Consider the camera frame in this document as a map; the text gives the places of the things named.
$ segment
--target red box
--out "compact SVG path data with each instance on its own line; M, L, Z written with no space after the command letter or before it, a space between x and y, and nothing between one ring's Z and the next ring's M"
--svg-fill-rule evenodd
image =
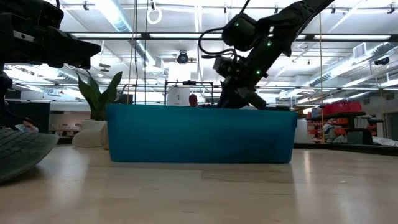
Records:
M323 109L323 114L360 111L362 111L362 106L360 102L339 102L325 105L325 108Z

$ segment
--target ceiling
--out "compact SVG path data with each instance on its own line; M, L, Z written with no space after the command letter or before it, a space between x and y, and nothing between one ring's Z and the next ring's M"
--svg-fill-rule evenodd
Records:
M116 32L109 18L104 14L104 9L99 7L99 0L88 1L89 11L84 10L81 0L61 0L62 9L65 17L61 24L61 30L64 32ZM133 24L134 20L134 1L133 0L104 0L114 1L119 4L127 17L127 22ZM137 8L137 25L134 29L137 32L203 32L207 29L215 27L223 27L228 20L237 14L244 4L244 0L197 0L197 1L182 1L182 0L155 0L157 9L162 11L162 18L156 24L147 22L147 8L151 9L150 1L138 0ZM281 10L293 0L279 0L279 1L259 1L252 0L245 13L255 19L271 16L275 11L275 6ZM398 11L388 14L390 11L392 1L386 0L336 0L333 5L325 9L320 16L314 20L303 31L305 34L398 34ZM336 8L335 13L331 13L332 8ZM157 19L157 12L152 12L150 18ZM143 60L137 55L136 62L134 61L134 49L132 45L126 40L86 40L96 44L104 44L102 54L98 54L91 59L90 72L98 82L106 84L117 72L123 72L122 83L130 81L134 83L136 77L140 79L139 83L147 84L161 84L164 83L165 78L170 76L169 68L175 66L175 57L181 51L186 51L188 56L193 59L194 65L181 67L184 71L189 71L188 79L214 82L219 85L222 77L219 76L213 69L214 60L200 60L200 67L202 72L198 72L197 42L196 40L147 40L142 41L142 45L153 56L161 58L164 62L165 72L152 73L150 71L144 72ZM303 80L308 80L315 74L322 70L328 70L333 64L339 60L344 59L353 53L353 47L362 42L304 42L296 41L292 44L293 54L291 58L280 56L273 66L269 69L269 77L262 79L259 85L264 86L304 86ZM227 46L222 41L209 40L203 42L203 47L209 51L219 51L225 49ZM247 55L247 52L241 52L242 55ZM103 73L99 64L105 63L110 65L110 72ZM336 85L343 86L360 78L366 77L372 72L383 71L388 67L398 65L398 57L395 52L390 53L390 63L384 66L375 66L372 68L369 63L362 63L355 69L350 69L339 74L335 79L341 79L336 82ZM376 82L383 82L386 75L381 74L379 79L374 77L365 80L353 87L368 86L373 87ZM186 79L187 76L182 75L179 79ZM162 90L159 88L147 88L148 92ZM281 89L277 90L261 90L260 93L280 93ZM299 97L306 97L309 93L297 93Z

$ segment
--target blue bin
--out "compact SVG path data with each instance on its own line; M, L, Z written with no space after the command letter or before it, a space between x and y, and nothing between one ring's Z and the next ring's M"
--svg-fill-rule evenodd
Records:
M109 105L116 162L288 163L297 114L152 105Z

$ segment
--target green leaf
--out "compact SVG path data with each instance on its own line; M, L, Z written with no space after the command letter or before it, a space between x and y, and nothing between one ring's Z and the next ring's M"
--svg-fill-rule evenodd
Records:
M127 86L127 84L125 84L122 91L116 95L115 101L118 101L118 100L120 100L120 98L122 98L122 95L123 95L123 92L124 92L124 89L126 88L126 86Z
M84 96L84 98L87 100L87 103L89 104L91 108L91 112L95 114L95 111L100 107L100 102L97 99L97 96L92 89L87 83L85 83L79 76L79 73L77 73L77 76L79 78L79 90L80 93Z
M88 70L86 70L86 72L88 73L87 84L92 87L97 98L100 97L100 95L101 95L100 87L98 86L95 79L91 76L91 73Z
M116 95L118 93L116 88L118 87L121 79L122 72L119 72L112 78L108 88L101 94L101 96L99 96L98 101L101 108L115 101Z

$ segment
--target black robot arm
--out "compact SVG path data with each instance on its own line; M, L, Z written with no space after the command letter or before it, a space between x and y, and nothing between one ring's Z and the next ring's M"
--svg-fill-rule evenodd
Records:
M333 0L298 1L278 14L258 21L243 13L243 10L234 16L222 28L223 41L234 47L229 49L233 52L234 58L223 57L222 54L226 51L212 53L216 58L213 69L225 77L221 82L223 91L218 107L241 108L252 104L257 109L264 109L266 102L256 94L255 86L262 77L268 77L268 69L281 54L291 56L291 45L297 36L332 2ZM250 49L252 50L246 58L239 57L237 60L235 50L245 52Z

